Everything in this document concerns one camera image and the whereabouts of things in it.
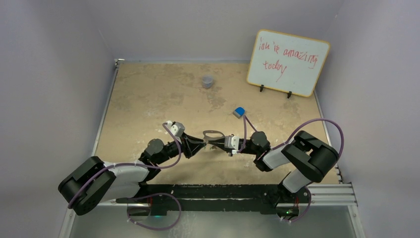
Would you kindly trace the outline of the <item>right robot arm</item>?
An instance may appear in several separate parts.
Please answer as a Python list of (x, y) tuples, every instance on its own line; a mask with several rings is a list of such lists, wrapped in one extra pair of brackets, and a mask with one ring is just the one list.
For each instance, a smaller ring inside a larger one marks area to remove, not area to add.
[(254, 132), (250, 139), (230, 135), (208, 141), (230, 155), (245, 153), (255, 155), (253, 163), (262, 172), (270, 172), (291, 163), (295, 170), (279, 184), (279, 198), (291, 201), (304, 186), (321, 182), (335, 166), (339, 153), (328, 144), (306, 131), (299, 131), (291, 143), (274, 149), (262, 131)]

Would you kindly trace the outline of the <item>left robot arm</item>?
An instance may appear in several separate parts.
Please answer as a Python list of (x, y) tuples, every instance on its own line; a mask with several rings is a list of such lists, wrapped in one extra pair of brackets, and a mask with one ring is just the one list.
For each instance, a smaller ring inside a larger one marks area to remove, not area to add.
[(171, 158), (191, 158), (206, 142), (185, 133), (179, 139), (164, 144), (152, 139), (140, 158), (134, 162), (106, 165), (98, 156), (88, 158), (58, 185), (58, 191), (68, 202), (68, 208), (79, 216), (93, 210), (100, 202), (131, 198), (136, 203), (146, 200), (148, 190), (142, 186), (162, 170), (161, 164)]

